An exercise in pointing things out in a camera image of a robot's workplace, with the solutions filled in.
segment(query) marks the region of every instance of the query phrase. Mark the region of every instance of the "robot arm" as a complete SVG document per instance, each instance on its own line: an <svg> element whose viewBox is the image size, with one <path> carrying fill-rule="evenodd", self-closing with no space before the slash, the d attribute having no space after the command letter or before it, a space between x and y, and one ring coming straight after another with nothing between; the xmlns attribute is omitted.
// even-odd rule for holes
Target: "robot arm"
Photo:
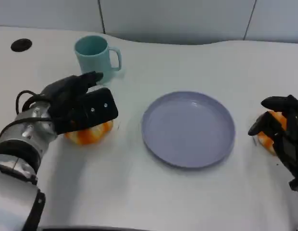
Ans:
<svg viewBox="0 0 298 231"><path fill-rule="evenodd" d="M294 176L289 186L298 192L298 100L292 95L273 96L266 98L261 104L273 111L282 112L287 119L286 130L272 114L266 112L257 119L248 134L254 136L262 131L274 141L273 148L278 158Z"/></svg>
<svg viewBox="0 0 298 231"><path fill-rule="evenodd" d="M46 201L37 171L49 143L59 134L87 129L118 116L109 89L87 93L102 73L70 76L34 94L22 91L17 117L0 133L0 230L37 230ZM23 93L31 93L18 109Z"/></svg>

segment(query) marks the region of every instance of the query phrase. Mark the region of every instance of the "teal mug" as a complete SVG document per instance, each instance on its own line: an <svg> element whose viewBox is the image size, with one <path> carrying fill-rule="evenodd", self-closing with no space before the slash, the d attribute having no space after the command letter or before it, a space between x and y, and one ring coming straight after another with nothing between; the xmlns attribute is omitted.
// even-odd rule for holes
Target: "teal mug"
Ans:
<svg viewBox="0 0 298 231"><path fill-rule="evenodd" d="M103 79L100 84L110 81L114 71L121 70L122 59L118 48L109 47L105 38L91 35L81 38L76 42L74 51L81 67L82 73L91 71L103 72ZM112 67L110 51L118 56L118 67Z"/></svg>

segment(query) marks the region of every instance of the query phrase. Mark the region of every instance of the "black cable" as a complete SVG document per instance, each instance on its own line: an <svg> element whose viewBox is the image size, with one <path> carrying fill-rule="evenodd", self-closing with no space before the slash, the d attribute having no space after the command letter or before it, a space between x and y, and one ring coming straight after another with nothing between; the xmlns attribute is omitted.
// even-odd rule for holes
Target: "black cable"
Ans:
<svg viewBox="0 0 298 231"><path fill-rule="evenodd" d="M11 122L6 127L4 127L4 129L0 132L0 137L8 128L10 128L13 125L22 124L22 123L31 123L31 122L52 122L52 120L50 118L41 118L41 117L18 119L18 120Z"/></svg>
<svg viewBox="0 0 298 231"><path fill-rule="evenodd" d="M33 95L32 97L30 97L28 100L26 100L26 102L24 103L24 105L22 107L22 112L29 110L30 106L33 103L39 102L39 101L51 103L51 100L49 100L45 96L41 96L41 95L36 94L36 95Z"/></svg>
<svg viewBox="0 0 298 231"><path fill-rule="evenodd" d="M25 94L25 93L31 94L31 95L33 95L33 96L37 96L37 94L34 93L34 92L32 92L31 90L23 90L23 91L21 91L21 92L17 95L17 97L16 97L16 99L15 99L15 111L16 111L16 114L19 114L19 113L20 113L20 111L19 111L19 101L20 101L20 97L21 97L23 94Z"/></svg>

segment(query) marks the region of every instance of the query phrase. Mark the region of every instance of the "white table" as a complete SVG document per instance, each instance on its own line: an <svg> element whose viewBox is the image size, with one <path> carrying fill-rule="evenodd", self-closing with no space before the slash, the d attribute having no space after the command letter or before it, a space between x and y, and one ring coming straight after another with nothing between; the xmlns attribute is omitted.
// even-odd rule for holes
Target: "white table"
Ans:
<svg viewBox="0 0 298 231"><path fill-rule="evenodd" d="M0 130L15 117L18 92L40 92L80 74L73 46L87 34L0 27ZM47 196L41 225L290 231L298 218L298 195L288 186L292 177L276 157L254 146L247 131L264 111L265 97L298 98L298 44L180 46L102 36L123 56L124 70L109 85L119 116L100 144L78 147L59 137L50 145L38 173ZM31 39L32 48L12 52L11 43L20 38ZM175 90L203 92L231 112L236 143L221 164L185 172L146 151L142 114L150 102Z"/></svg>

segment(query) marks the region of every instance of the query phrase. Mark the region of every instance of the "lavender plate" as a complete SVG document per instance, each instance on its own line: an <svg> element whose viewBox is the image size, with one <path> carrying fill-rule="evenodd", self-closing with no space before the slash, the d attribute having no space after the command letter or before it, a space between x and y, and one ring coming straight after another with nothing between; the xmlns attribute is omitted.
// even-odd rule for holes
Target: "lavender plate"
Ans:
<svg viewBox="0 0 298 231"><path fill-rule="evenodd" d="M228 110L215 99L179 91L149 106L142 119L142 136L146 146L163 161L199 168L230 154L235 125Z"/></svg>

